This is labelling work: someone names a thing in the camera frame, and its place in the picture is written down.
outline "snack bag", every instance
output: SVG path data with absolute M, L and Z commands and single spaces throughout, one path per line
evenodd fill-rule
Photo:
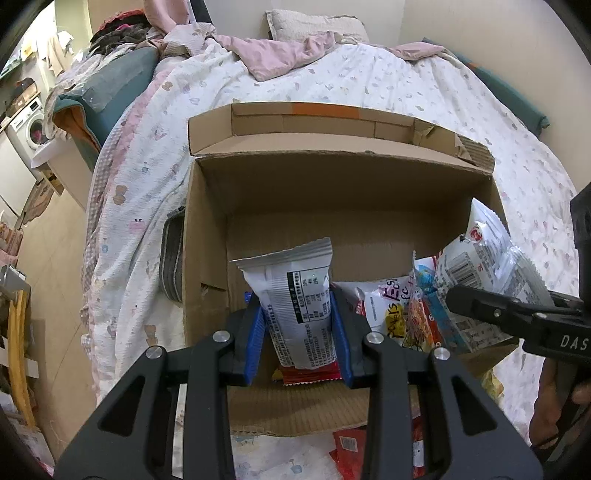
M 261 301 L 282 367 L 316 369 L 336 360 L 330 329 L 330 238 L 233 260 Z
M 413 478 L 425 475 L 424 423 L 416 385 L 408 386 L 410 414 L 413 418 Z
M 336 449 L 329 452 L 343 480 L 359 480 L 365 454 L 365 427 L 333 432 Z
M 417 285 L 423 294 L 423 302 L 428 311 L 429 319 L 435 323 L 435 326 L 430 323 L 432 325 L 431 329 L 436 328 L 439 332 L 439 339 L 442 346 L 456 353 L 469 352 L 470 349 L 467 347 L 466 342 L 441 305 L 437 295 L 437 289 L 433 285 L 435 270 L 437 268 L 437 257 L 426 257 L 420 258 L 419 260 L 414 259 L 414 257 L 415 253 L 413 253 L 413 264 Z
M 408 305 L 408 335 L 404 339 L 402 346 L 422 352 L 429 352 L 433 348 L 435 341 L 431 328 L 429 327 L 428 313 L 425 310 L 423 295 L 417 285 L 414 270 L 410 272 L 409 283 L 412 285 L 413 290 Z
M 388 335 L 402 345 L 407 336 L 406 315 L 412 290 L 409 276 L 333 284 L 343 290 L 355 312 L 367 318 L 373 332 Z
M 279 366 L 273 372 L 271 379 L 274 382 L 282 382 L 283 385 L 303 385 L 328 380 L 340 380 L 339 363 L 335 360 L 325 367 L 307 370 L 304 368 Z
M 482 388 L 489 394 L 489 396 L 498 405 L 503 397 L 503 391 L 505 387 L 503 383 L 496 377 L 493 370 L 487 370 L 485 374 L 480 378 L 480 384 Z
M 495 212 L 472 199 L 465 235 L 443 249 L 433 280 L 438 305 L 431 308 L 438 325 L 449 322 L 461 336 L 456 350 L 476 351 L 509 338 L 499 327 L 451 313 L 445 298 L 455 285 L 514 296 L 521 301 L 554 303 L 534 265 L 525 258 Z

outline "hanging clothes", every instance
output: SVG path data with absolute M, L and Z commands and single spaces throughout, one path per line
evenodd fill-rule
M 57 34 L 53 34 L 47 40 L 48 66 L 57 77 L 60 73 L 70 68 L 70 62 L 66 59 Z

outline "person's hand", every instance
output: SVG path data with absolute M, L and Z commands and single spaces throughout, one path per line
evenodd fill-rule
M 591 403 L 591 381 L 577 385 L 573 390 L 572 400 L 578 405 L 588 405 Z M 542 373 L 540 375 L 540 387 L 538 389 L 538 398 L 534 404 L 534 416 L 530 423 L 530 440 L 532 445 L 543 444 L 558 434 L 556 422 L 560 418 L 562 406 L 558 400 L 556 391 L 556 362 L 547 358 L 544 361 Z M 569 443 L 574 441 L 585 421 L 579 421 L 569 431 Z M 541 448 L 549 448 L 555 444 L 557 439 L 541 445 Z

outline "teal cushion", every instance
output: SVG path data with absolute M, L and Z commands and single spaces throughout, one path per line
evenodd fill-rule
M 156 48 L 145 47 L 126 53 L 92 74 L 84 84 L 62 93 L 54 112 L 82 107 L 86 125 L 81 127 L 102 147 L 124 110 L 152 81 L 157 63 Z M 88 155 L 80 153 L 87 162 L 91 161 L 86 158 Z
M 80 127 L 83 128 L 86 131 L 86 133 L 89 134 L 91 137 L 93 137 L 95 142 L 98 143 L 98 140 L 97 140 L 96 136 L 94 135 L 93 131 L 88 127 L 88 124 L 86 122 L 86 111 L 84 109 L 84 106 L 80 102 L 78 102 L 76 100 L 72 100 L 70 98 L 62 98 L 60 95 L 57 98 L 56 104 L 53 107 L 53 113 L 58 113 L 62 110 L 73 109 L 73 108 L 80 109 L 80 111 L 82 113 L 81 117 L 83 119 L 84 125 L 80 125 Z M 74 143 L 76 144 L 76 147 L 78 148 L 78 151 L 80 152 L 80 155 L 82 156 L 82 159 L 84 159 L 84 161 L 88 165 L 88 168 L 90 169 L 90 171 L 94 171 L 95 165 L 96 165 L 96 160 L 99 158 L 98 152 L 96 151 L 94 146 L 91 145 L 89 142 L 84 141 L 84 140 L 80 140 L 74 136 L 73 136 L 73 139 L 74 139 Z

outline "gray bag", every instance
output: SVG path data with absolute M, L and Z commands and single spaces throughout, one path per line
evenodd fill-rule
M 172 301 L 183 302 L 183 233 L 185 207 L 168 214 L 160 249 L 160 288 Z

